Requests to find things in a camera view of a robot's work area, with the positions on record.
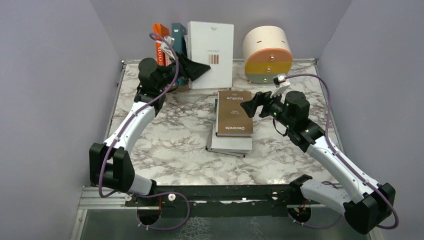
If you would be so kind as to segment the white book with brown stripes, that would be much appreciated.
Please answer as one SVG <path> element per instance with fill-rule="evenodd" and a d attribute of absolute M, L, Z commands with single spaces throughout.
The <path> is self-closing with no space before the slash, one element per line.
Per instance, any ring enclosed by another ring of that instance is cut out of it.
<path fill-rule="evenodd" d="M 190 89 L 228 89 L 233 83 L 234 25 L 190 21 L 187 25 L 190 59 L 210 70 L 189 83 Z"/>

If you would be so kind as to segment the orange Fashion Show book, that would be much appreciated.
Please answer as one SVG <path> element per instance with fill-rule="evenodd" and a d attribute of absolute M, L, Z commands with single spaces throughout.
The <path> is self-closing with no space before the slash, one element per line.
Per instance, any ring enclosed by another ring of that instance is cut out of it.
<path fill-rule="evenodd" d="M 160 35 L 162 37 L 170 35 L 169 29 L 166 26 L 162 25 L 161 23 L 153 23 L 152 30 L 155 34 Z M 160 46 L 161 46 L 161 40 L 159 38 L 156 38 L 156 43 L 155 43 L 156 61 L 158 65 L 165 66 L 165 53 L 162 52 Z"/>

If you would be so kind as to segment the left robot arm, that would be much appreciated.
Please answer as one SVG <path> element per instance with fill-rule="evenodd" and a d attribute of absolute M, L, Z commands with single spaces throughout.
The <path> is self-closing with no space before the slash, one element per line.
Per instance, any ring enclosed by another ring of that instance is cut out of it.
<path fill-rule="evenodd" d="M 159 65 L 150 57 L 138 64 L 139 85 L 129 113 L 111 136 L 103 143 L 93 143 L 89 149 L 89 175 L 93 185 L 138 194 L 138 199 L 147 206 L 157 200 L 156 182 L 135 173 L 131 151 L 162 109 L 166 93 L 177 79 L 195 81 L 211 69 L 210 65 L 194 62 L 180 53 L 176 56 L 168 66 Z"/>

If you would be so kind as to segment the teal Humor book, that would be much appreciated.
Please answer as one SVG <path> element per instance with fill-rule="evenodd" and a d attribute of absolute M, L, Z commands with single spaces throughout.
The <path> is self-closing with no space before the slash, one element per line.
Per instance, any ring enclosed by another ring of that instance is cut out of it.
<path fill-rule="evenodd" d="M 183 24 L 179 22 L 171 23 L 171 37 L 174 39 L 173 49 L 178 54 L 179 60 L 182 60 L 181 56 L 187 56 L 186 35 L 187 29 Z"/>

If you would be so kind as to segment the white palm leaf book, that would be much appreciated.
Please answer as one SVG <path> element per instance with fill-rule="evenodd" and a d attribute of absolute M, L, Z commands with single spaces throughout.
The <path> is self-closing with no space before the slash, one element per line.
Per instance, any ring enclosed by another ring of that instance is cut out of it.
<path fill-rule="evenodd" d="M 253 149 L 251 137 L 219 137 L 211 134 L 207 149 L 216 152 L 250 153 Z"/>

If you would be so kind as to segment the grey book with plant cover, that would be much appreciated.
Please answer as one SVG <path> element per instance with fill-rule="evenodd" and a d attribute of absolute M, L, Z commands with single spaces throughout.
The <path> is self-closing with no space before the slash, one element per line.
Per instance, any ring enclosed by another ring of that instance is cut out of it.
<path fill-rule="evenodd" d="M 191 49 L 190 49 L 190 41 L 189 41 L 189 35 L 184 35 L 184 43 L 186 48 L 186 55 L 189 59 L 191 59 Z"/>

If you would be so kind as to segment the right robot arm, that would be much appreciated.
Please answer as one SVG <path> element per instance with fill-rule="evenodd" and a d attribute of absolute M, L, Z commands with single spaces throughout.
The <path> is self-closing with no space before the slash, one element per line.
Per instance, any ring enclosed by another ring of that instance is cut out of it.
<path fill-rule="evenodd" d="M 342 186 L 336 189 L 304 174 L 289 184 L 289 199 L 296 204 L 305 200 L 318 202 L 341 214 L 363 235 L 380 226 L 393 212 L 395 189 L 360 170 L 336 147 L 325 130 L 309 119 L 310 103 L 304 93 L 293 90 L 285 95 L 284 101 L 281 99 L 270 91 L 257 92 L 240 105 L 249 118 L 262 107 L 260 118 L 271 116 L 273 121 L 285 126 L 284 134 L 290 141 L 318 161 Z"/>

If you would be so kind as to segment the white rose Designer Fate book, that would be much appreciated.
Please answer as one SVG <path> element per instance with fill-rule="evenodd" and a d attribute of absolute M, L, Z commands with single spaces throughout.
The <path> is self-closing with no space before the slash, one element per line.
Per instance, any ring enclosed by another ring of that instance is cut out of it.
<path fill-rule="evenodd" d="M 169 66 L 173 63 L 173 59 L 165 54 L 165 66 Z"/>

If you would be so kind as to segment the brown Decorate Furniture book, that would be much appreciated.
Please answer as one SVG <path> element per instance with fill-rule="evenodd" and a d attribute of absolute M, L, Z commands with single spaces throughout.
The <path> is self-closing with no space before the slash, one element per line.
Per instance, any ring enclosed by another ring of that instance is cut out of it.
<path fill-rule="evenodd" d="M 241 103 L 250 101 L 250 91 L 222 90 L 217 94 L 215 135 L 218 137 L 250 138 L 253 119 L 248 117 Z"/>

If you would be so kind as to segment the grey white book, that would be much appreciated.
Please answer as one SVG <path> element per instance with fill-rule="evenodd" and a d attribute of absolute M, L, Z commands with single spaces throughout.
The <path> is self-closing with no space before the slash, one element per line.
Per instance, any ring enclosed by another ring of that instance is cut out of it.
<path fill-rule="evenodd" d="M 236 156 L 236 157 L 242 157 L 242 158 L 244 158 L 248 153 L 241 153 L 241 152 L 220 152 L 220 151 L 209 150 L 207 148 L 207 143 L 208 143 L 208 141 L 210 139 L 211 134 L 215 134 L 216 135 L 216 125 L 217 125 L 216 121 L 217 121 L 217 111 L 218 111 L 217 108 L 218 108 L 218 98 L 216 97 L 215 100 L 214 100 L 214 119 L 213 119 L 213 122 L 212 122 L 212 126 L 210 128 L 210 131 L 209 131 L 209 135 L 207 137 L 205 149 L 207 151 L 213 152 L 213 153 L 226 154 L 226 155 L 231 155 L 231 156 Z"/>

